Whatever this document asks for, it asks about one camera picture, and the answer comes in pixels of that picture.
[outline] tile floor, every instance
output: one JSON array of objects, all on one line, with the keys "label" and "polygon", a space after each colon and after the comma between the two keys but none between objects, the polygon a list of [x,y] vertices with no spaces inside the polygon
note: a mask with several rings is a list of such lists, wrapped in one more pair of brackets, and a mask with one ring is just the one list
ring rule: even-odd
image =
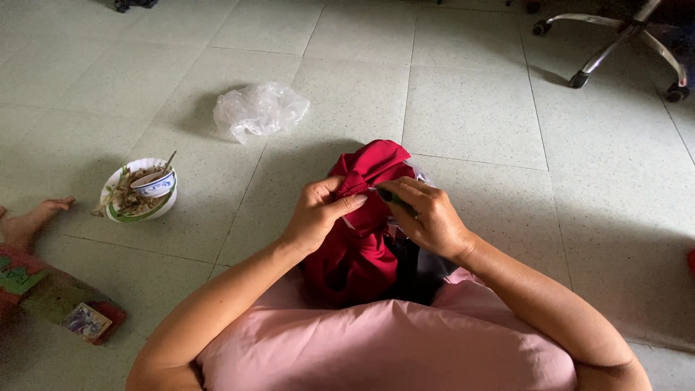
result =
[{"label": "tile floor", "polygon": [[[102,347],[36,319],[11,325],[1,388],[122,390],[173,305],[277,235],[338,154],[389,138],[472,230],[609,317],[656,390],[689,389],[695,99],[665,104],[673,75],[639,47],[564,87],[611,32],[567,22],[534,37],[540,16],[503,2],[162,0],[122,15],[107,0],[0,0],[0,202],[22,213],[75,195],[39,252],[130,314]],[[309,98],[308,117],[247,145],[220,140],[217,95],[270,80]],[[173,149],[181,187],[166,216],[88,216],[121,163]]]}]

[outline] clear plastic bag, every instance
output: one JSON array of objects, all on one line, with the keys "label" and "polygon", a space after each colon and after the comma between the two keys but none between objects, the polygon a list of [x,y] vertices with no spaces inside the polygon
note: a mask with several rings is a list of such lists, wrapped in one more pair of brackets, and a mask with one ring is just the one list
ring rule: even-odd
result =
[{"label": "clear plastic bag", "polygon": [[246,130],[264,136],[290,130],[308,109],[308,100],[292,88],[271,81],[220,95],[213,114],[222,135],[245,144]]}]

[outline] red garment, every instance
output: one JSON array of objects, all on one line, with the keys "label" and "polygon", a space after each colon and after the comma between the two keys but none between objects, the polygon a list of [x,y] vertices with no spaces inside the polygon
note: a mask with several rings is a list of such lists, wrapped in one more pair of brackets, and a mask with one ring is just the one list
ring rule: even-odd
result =
[{"label": "red garment", "polygon": [[330,176],[345,177],[336,199],[366,194],[364,206],[338,219],[321,247],[304,258],[309,289],[334,305],[374,301],[396,277],[397,260],[384,245],[389,207],[368,188],[400,177],[415,177],[403,163],[410,154],[390,140],[374,140],[353,154],[342,154]]}]

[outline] hand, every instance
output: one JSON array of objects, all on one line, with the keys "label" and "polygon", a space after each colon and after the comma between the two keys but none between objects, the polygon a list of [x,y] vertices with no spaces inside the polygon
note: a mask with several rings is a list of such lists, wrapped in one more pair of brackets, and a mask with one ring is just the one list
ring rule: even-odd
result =
[{"label": "hand", "polygon": [[411,205],[417,217],[393,202],[386,204],[403,232],[418,246],[452,260],[466,257],[475,248],[475,235],[461,222],[444,190],[410,177],[377,185]]},{"label": "hand", "polygon": [[358,210],[367,201],[364,194],[335,200],[333,192],[344,177],[330,177],[304,185],[294,214],[280,242],[298,249],[303,256],[318,250],[340,217]]}]

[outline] bare foot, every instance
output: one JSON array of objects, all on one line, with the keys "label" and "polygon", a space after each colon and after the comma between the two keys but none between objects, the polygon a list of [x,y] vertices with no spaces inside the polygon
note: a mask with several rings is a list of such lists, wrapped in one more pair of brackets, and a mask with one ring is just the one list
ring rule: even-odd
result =
[{"label": "bare foot", "polygon": [[2,219],[7,209],[0,207],[0,233],[5,245],[17,250],[31,252],[36,235],[61,210],[68,210],[75,202],[74,197],[62,200],[45,200],[31,212],[18,217]]}]

